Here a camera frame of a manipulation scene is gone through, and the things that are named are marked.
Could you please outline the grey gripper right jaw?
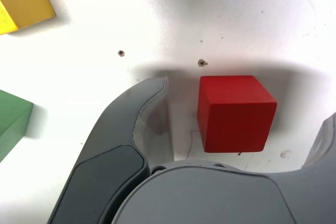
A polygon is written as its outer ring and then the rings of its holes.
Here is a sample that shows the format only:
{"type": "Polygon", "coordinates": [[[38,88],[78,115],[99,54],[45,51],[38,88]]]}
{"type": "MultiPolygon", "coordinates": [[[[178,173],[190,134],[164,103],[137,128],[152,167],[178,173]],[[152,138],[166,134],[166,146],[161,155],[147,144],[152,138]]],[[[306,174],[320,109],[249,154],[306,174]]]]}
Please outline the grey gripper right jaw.
{"type": "Polygon", "coordinates": [[[299,170],[170,163],[125,199],[113,223],[335,223],[335,116],[299,170]]]}

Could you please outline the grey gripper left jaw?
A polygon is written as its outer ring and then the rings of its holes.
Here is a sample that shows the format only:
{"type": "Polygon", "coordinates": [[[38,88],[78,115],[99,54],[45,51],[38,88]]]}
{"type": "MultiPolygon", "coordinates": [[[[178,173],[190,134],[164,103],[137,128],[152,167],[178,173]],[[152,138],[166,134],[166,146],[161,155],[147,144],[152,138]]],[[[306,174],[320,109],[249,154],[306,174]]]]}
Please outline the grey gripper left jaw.
{"type": "Polygon", "coordinates": [[[149,78],[106,107],[75,162],[50,223],[111,223],[151,169],[173,161],[168,89],[168,78],[149,78]]]}

